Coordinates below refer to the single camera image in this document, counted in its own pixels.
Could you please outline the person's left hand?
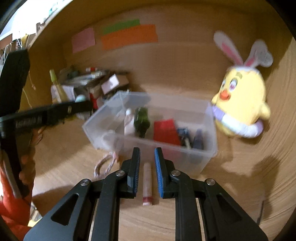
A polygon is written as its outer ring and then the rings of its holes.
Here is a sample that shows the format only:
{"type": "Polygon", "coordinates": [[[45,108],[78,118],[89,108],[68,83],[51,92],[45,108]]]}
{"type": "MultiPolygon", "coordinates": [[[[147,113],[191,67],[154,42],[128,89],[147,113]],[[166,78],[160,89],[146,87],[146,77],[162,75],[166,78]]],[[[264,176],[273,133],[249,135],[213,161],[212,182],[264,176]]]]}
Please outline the person's left hand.
{"type": "Polygon", "coordinates": [[[43,138],[44,127],[33,130],[29,148],[25,155],[21,157],[22,171],[20,171],[19,178],[24,185],[32,185],[36,177],[36,163],[34,156],[36,153],[36,145],[39,144],[43,138]]]}

